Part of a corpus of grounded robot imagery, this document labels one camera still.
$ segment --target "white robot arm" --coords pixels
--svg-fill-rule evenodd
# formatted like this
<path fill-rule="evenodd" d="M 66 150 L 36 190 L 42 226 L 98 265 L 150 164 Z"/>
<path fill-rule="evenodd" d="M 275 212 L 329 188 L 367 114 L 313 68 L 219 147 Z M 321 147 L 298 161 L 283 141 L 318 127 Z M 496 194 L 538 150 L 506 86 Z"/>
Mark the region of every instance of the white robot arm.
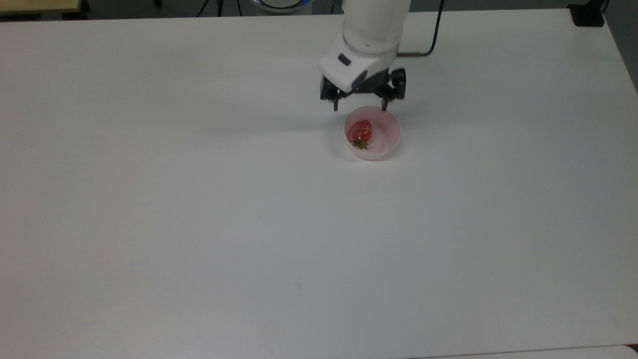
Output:
<path fill-rule="evenodd" d="M 319 60 L 322 100 L 338 101 L 352 93 L 374 93 L 388 102 L 405 96 L 405 70 L 389 72 L 403 33 L 411 0 L 343 0 L 343 28 Z"/>

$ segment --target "black cable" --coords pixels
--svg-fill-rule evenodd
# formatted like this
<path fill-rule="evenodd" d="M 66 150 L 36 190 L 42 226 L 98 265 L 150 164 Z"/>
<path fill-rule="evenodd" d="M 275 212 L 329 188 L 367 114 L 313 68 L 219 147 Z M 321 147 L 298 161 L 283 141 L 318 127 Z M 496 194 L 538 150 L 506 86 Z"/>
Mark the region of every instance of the black cable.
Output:
<path fill-rule="evenodd" d="M 200 9 L 200 12 L 197 13 L 196 17 L 199 17 L 202 14 L 202 12 L 204 12 L 206 5 L 208 5 L 208 0 L 204 1 L 204 5 L 202 5 L 202 8 Z"/>
<path fill-rule="evenodd" d="M 432 47 L 430 47 L 429 51 L 426 53 L 423 52 L 399 52 L 397 53 L 397 57 L 423 57 L 428 56 L 434 51 L 434 46 L 436 46 L 436 37 L 438 36 L 438 26 L 441 22 L 441 13 L 443 13 L 443 4 L 445 4 L 445 0 L 441 0 L 441 4 L 439 5 L 439 13 L 436 16 L 436 25 L 434 27 L 434 37 L 432 38 Z"/>

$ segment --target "table surface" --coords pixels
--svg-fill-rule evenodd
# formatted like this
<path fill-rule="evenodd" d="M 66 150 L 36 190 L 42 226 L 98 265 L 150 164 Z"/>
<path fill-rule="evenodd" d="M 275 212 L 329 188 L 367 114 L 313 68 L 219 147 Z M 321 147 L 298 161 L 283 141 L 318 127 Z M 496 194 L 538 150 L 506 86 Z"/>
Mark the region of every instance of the table surface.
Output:
<path fill-rule="evenodd" d="M 78 11 L 80 0 L 0 0 L 0 15 Z"/>
<path fill-rule="evenodd" d="M 638 342 L 638 96 L 609 29 L 444 14 L 367 162 L 343 121 L 378 100 L 318 99 L 342 19 L 0 24 L 3 356 Z"/>
<path fill-rule="evenodd" d="M 467 356 L 446 356 L 446 359 L 468 359 Z M 638 359 L 638 353 L 626 346 L 575 348 L 516 353 L 479 354 L 470 359 Z"/>

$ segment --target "red strawberry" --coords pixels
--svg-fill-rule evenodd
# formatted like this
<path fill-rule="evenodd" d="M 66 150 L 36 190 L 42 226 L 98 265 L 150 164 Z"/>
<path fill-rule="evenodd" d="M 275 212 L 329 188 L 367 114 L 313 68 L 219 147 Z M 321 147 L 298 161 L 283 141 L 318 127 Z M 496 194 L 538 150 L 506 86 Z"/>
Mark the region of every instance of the red strawberry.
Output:
<path fill-rule="evenodd" d="M 372 138 L 372 123 L 366 119 L 355 123 L 350 133 L 352 146 L 359 149 L 367 149 L 368 142 Z"/>

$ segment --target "pink bowl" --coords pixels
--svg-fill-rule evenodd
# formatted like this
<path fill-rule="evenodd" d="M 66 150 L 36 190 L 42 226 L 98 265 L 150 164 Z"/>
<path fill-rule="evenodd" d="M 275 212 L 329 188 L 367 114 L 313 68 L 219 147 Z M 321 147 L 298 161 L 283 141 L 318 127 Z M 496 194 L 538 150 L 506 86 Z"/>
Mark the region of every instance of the pink bowl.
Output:
<path fill-rule="evenodd" d="M 372 124 L 372 137 L 367 149 L 359 149 L 350 142 L 350 134 L 354 131 L 354 124 L 366 119 Z M 350 151 L 364 160 L 378 160 L 390 153 L 399 143 L 401 126 L 399 121 L 389 111 L 381 110 L 377 106 L 363 106 L 352 111 L 343 127 Z"/>

